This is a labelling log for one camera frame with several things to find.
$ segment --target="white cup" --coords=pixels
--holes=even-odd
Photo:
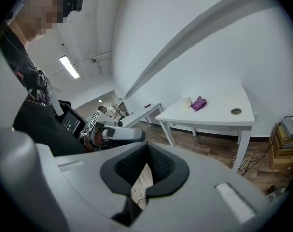
[[[185,108],[190,108],[191,107],[191,99],[190,99],[190,97],[189,98],[186,98],[186,99],[184,99],[184,107]]]

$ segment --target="purple cloth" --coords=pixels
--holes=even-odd
[[[199,96],[198,99],[196,99],[196,101],[194,102],[194,104],[191,105],[191,107],[195,111],[198,111],[202,109],[203,107],[205,107],[205,105],[206,105],[206,99],[203,99],[201,96]]]

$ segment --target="black t-shirt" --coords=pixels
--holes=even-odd
[[[7,25],[0,34],[0,47],[10,68],[28,91],[13,127],[27,133],[36,143],[48,145],[54,156],[86,153],[84,146],[54,118],[42,71],[37,70]]]

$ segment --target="screen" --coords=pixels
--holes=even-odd
[[[66,128],[67,131],[69,131],[71,134],[74,134],[75,130],[80,124],[80,121],[71,112],[68,111],[61,124]]]

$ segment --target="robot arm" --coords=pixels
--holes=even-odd
[[[106,114],[97,111],[89,123],[88,141],[95,151],[119,147],[133,142],[145,141],[145,131],[137,128],[124,128],[121,121],[114,121]]]

